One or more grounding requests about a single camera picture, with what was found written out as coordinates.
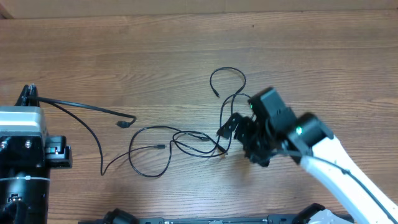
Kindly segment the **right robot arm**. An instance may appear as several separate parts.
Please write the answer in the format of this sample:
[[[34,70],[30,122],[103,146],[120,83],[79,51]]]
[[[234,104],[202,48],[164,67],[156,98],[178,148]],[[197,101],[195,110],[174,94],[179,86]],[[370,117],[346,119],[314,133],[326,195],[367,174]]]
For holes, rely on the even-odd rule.
[[[267,167],[289,156],[342,204],[358,223],[397,223],[395,204],[355,164],[333,131],[312,113],[296,116],[276,89],[250,97],[254,117],[233,113],[217,134],[237,139],[252,163]]]

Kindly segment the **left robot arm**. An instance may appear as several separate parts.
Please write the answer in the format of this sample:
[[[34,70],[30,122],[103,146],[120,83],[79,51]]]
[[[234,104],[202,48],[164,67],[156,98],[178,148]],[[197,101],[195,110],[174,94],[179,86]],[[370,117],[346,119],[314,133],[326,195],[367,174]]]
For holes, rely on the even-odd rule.
[[[34,84],[1,107],[1,223],[46,223],[51,169],[72,168],[65,136],[50,135]]]

